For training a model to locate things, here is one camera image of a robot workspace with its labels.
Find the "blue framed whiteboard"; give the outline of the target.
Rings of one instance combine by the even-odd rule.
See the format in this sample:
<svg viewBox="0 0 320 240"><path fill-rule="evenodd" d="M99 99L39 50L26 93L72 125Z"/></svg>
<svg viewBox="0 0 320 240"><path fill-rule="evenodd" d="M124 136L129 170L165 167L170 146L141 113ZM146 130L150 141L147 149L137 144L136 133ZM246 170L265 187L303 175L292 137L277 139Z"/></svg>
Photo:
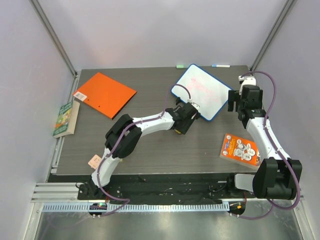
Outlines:
<svg viewBox="0 0 320 240"><path fill-rule="evenodd" d="M184 103L189 99L197 103L200 116L212 121L227 103L231 89L204 69L191 64L172 87L171 93Z"/></svg>

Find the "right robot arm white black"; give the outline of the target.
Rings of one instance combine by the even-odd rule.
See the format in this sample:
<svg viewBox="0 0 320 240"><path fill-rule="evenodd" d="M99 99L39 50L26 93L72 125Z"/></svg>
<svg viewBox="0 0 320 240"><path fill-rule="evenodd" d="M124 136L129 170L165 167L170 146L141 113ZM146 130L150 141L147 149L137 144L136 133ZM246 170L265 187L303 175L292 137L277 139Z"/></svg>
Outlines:
<svg viewBox="0 0 320 240"><path fill-rule="evenodd" d="M302 163L292 159L279 144L266 111L262 108L263 90L246 84L241 90L229 90L227 110L236 111L243 127L251 135L262 160L255 174L237 173L226 184L226 193L233 198L243 191L258 199L299 199Z"/></svg>

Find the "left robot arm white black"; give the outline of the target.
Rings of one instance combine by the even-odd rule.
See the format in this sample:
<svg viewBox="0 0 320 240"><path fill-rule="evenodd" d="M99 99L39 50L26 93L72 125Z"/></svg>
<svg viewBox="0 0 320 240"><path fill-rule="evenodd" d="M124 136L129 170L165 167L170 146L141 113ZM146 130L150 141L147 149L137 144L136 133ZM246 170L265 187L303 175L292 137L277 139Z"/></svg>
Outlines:
<svg viewBox="0 0 320 240"><path fill-rule="evenodd" d="M200 117L199 109L198 104L188 102L146 117L122 115L105 135L104 153L97 169L91 174L93 184L89 187L89 194L97 200L106 195L106 185L109 184L120 160L134 151L141 137L168 130L184 135Z"/></svg>

